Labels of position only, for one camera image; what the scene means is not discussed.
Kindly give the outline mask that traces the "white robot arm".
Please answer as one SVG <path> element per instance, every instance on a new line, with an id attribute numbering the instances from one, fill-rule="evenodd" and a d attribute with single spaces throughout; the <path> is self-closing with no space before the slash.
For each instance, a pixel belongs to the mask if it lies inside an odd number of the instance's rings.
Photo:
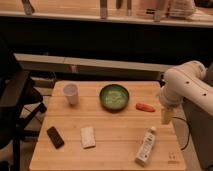
<path id="1" fill-rule="evenodd" d="M 164 73 L 165 85 L 159 91 L 161 123 L 169 124 L 173 109 L 186 98 L 213 116 L 213 87 L 203 81 L 207 69 L 199 61 L 189 61 Z"/>

